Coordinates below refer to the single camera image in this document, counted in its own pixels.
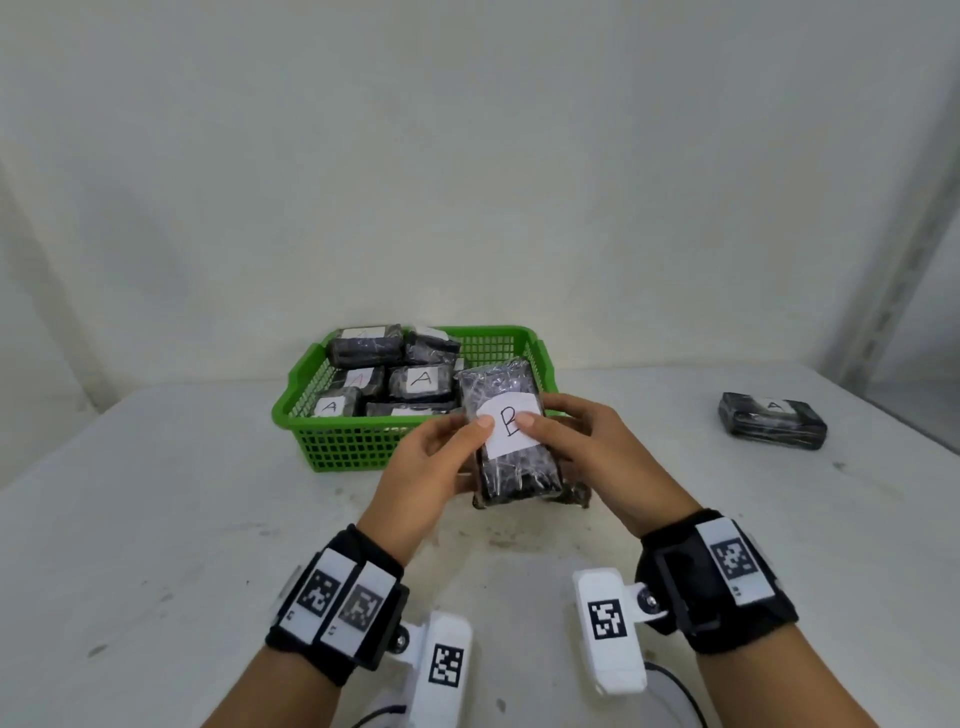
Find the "green plastic basket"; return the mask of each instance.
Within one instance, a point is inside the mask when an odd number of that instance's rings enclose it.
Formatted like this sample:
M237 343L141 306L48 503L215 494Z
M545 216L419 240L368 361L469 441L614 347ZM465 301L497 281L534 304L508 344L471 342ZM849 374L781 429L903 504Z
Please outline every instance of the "green plastic basket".
M438 327L460 339L471 366L525 356L541 392L556 392L553 362L543 342L524 327ZM274 405L274 423L294 433L307 462L318 473L381 470L396 443L426 417L307 417L318 392L326 389L334 367L326 343L314 344L290 371L287 389Z

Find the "black cable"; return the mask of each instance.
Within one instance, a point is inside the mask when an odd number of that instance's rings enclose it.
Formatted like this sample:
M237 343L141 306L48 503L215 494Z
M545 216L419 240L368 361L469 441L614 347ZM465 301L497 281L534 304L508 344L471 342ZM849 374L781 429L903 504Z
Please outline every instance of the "black cable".
M390 713L403 714L406 712L407 712L407 706L405 705L388 705L386 708L381 708L378 711L373 711L368 716L363 716L357 722L355 722L352 726L350 726L350 728L360 728L361 725L366 725L376 717L386 716Z
M675 674L673 674L666 667L661 667L657 665L657 663L647 662L646 660L643 661L643 666L646 667L648 670L659 672L661 675L666 675L668 678L670 678L673 681L674 685L676 685L678 688L680 688L684 692L684 695L686 695L686 699L690 701L690 705L692 705L693 710L696 711L697 717L700 718L700 725L703 726L703 728L708 728L707 719L704 717L703 711L700 710L700 706L697 705L697 701L693 699L693 695L691 695L690 691L686 689L686 685L680 682L680 680L677 678Z

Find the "forearm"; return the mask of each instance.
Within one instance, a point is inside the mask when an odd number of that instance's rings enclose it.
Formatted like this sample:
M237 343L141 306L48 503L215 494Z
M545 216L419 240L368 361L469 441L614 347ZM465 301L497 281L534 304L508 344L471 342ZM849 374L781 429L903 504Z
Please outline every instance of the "forearm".
M263 647L204 728L326 728L340 688L300 655Z
M794 625L697 662L726 728L876 728Z

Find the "table surface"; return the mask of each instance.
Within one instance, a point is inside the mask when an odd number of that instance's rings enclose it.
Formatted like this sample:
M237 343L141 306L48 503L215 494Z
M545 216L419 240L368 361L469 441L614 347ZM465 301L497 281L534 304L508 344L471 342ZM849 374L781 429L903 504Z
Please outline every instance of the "table surface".
M956 724L960 459L799 365L558 380L616 406L695 497L753 533L802 629L881 725ZM260 644L292 566L356 519L377 479L311 472L271 423L282 388L143 390L0 491L0 724L203 721ZM810 402L826 445L734 440L716 414L725 390ZM603 699L588 683L570 580L601 566L629 576L637 556L599 501L451 504L408 570L405 618L443 609L473 624L462 724L639 724L648 696ZM644 627L640 640L706 703L679 636ZM402 677L394 664L358 671L334 724Z

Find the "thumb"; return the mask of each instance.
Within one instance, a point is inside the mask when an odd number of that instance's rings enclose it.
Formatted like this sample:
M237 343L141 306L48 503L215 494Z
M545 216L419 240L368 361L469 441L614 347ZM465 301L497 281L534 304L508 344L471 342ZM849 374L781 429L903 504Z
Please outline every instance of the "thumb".
M432 460L442 469L456 473L473 453L483 446L493 433L493 417L481 415L464 425L440 448Z
M519 412L514 420L520 431L534 440L556 450L567 460L582 462L592 442L583 435L556 420L533 412Z

